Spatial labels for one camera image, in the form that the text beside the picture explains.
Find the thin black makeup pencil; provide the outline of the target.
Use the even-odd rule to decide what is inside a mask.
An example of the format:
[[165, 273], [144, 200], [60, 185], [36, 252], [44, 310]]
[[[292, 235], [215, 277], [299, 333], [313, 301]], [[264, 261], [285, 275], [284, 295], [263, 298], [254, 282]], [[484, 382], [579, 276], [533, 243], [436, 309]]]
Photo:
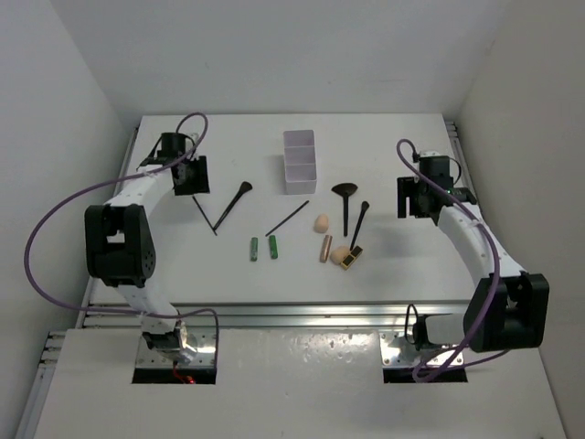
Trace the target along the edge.
[[195, 202], [197, 209], [199, 210], [199, 212], [201, 213], [204, 221], [206, 222], [206, 224], [209, 226], [209, 228], [211, 229], [212, 233], [214, 234], [214, 236], [218, 236], [216, 230], [214, 229], [214, 226], [211, 224], [211, 222], [209, 221], [206, 212], [204, 211], [203, 207], [201, 206], [201, 204], [199, 203], [199, 201], [197, 200], [196, 196], [193, 195], [192, 196], [193, 201]]

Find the black angled makeup brush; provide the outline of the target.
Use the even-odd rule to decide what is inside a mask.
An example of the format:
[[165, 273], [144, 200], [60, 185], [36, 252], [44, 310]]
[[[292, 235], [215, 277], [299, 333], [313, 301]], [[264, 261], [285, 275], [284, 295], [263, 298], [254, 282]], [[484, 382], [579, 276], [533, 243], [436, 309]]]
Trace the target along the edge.
[[239, 189], [236, 193], [236, 195], [234, 196], [234, 198], [229, 202], [229, 204], [227, 205], [227, 207], [225, 208], [225, 210], [222, 212], [222, 214], [220, 215], [218, 221], [216, 222], [216, 224], [213, 226], [213, 230], [217, 231], [218, 228], [220, 227], [220, 225], [223, 223], [223, 221], [226, 219], [226, 217], [228, 216], [228, 214], [233, 210], [233, 208], [235, 207], [235, 205], [239, 202], [239, 200], [248, 192], [252, 191], [253, 186], [250, 182], [248, 181], [243, 181], [240, 186]]

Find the black round-tip makeup brush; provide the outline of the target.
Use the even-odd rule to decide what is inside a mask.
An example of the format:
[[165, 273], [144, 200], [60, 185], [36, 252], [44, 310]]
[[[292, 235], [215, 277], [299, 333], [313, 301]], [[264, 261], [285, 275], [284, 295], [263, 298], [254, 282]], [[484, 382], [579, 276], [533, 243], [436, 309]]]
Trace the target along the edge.
[[351, 243], [350, 243], [350, 249], [351, 250], [353, 250], [355, 248], [355, 246], [356, 246], [356, 240], [357, 240], [358, 234], [360, 232], [360, 229], [362, 227], [362, 223], [363, 223], [363, 220], [364, 220], [364, 218], [366, 216], [366, 213], [369, 210], [369, 207], [370, 207], [370, 205], [369, 205], [369, 203], [367, 201], [363, 201], [361, 203], [360, 213], [359, 213], [359, 216], [358, 216], [358, 219], [357, 219], [357, 223], [356, 223], [356, 227], [355, 227], [355, 231], [354, 231], [354, 234], [353, 234]]

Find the black fan powder brush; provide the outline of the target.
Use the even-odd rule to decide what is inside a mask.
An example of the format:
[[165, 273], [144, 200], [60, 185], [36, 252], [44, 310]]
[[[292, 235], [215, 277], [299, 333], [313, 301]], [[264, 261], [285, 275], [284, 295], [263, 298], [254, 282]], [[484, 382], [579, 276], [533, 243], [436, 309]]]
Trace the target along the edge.
[[349, 218], [349, 198], [358, 190], [358, 185], [354, 183], [339, 183], [331, 188], [332, 192], [340, 196], [343, 200], [343, 233], [348, 235], [348, 218]]

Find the black gold lipstick case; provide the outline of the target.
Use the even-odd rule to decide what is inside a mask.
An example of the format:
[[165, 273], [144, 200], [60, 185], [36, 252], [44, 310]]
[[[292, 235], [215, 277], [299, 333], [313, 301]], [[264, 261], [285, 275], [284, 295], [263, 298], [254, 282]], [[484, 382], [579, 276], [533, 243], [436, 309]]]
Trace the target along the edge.
[[363, 254], [363, 248], [360, 246], [355, 246], [347, 255], [346, 257], [340, 262], [340, 266], [344, 270], [348, 270], [356, 260]]

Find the rose gold lipstick tube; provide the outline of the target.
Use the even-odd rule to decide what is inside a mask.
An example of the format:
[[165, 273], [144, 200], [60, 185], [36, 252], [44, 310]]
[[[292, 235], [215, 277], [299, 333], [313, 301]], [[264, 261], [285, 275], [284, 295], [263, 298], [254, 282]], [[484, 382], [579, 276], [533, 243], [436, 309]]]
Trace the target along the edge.
[[331, 250], [332, 240], [333, 240], [333, 238], [331, 235], [324, 236], [324, 240], [323, 240], [322, 247], [320, 250], [319, 262], [321, 262], [321, 263], [327, 262], [327, 260], [329, 258], [330, 250]]

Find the black thin eyeliner brush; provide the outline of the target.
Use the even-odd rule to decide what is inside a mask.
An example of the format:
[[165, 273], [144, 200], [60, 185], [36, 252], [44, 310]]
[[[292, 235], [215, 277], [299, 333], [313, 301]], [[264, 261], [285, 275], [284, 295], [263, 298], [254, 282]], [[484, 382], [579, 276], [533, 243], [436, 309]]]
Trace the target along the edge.
[[304, 209], [308, 204], [310, 203], [310, 200], [306, 200], [305, 202], [303, 202], [298, 208], [296, 208], [293, 212], [291, 212], [289, 215], [287, 215], [284, 219], [282, 219], [279, 223], [277, 223], [275, 226], [273, 226], [270, 230], [268, 230], [264, 236], [265, 237], [270, 237], [277, 229], [279, 229], [282, 225], [284, 225], [286, 222], [288, 222], [289, 220], [291, 220], [295, 215], [297, 215], [302, 209]]

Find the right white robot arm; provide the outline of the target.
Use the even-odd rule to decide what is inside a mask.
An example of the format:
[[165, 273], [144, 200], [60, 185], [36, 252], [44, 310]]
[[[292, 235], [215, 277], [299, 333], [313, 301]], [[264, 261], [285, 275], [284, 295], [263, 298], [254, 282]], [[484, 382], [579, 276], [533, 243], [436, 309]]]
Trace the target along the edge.
[[548, 311], [549, 283], [509, 255], [484, 222], [473, 192], [456, 187], [452, 159], [413, 151], [411, 177], [397, 180], [398, 215], [430, 219], [451, 241], [474, 284], [461, 315], [420, 315], [410, 343], [417, 349], [464, 345], [476, 353], [537, 348]]

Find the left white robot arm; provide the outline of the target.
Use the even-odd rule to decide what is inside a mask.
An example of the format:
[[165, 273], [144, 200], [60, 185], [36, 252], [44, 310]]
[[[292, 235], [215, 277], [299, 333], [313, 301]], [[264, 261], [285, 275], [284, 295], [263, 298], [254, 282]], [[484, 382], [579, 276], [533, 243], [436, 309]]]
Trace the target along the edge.
[[191, 155], [197, 137], [164, 133], [116, 196], [84, 213], [90, 276], [113, 288], [138, 313], [146, 346], [176, 365], [197, 355], [184, 319], [154, 280], [156, 251], [149, 216], [164, 196], [190, 196], [201, 188]]

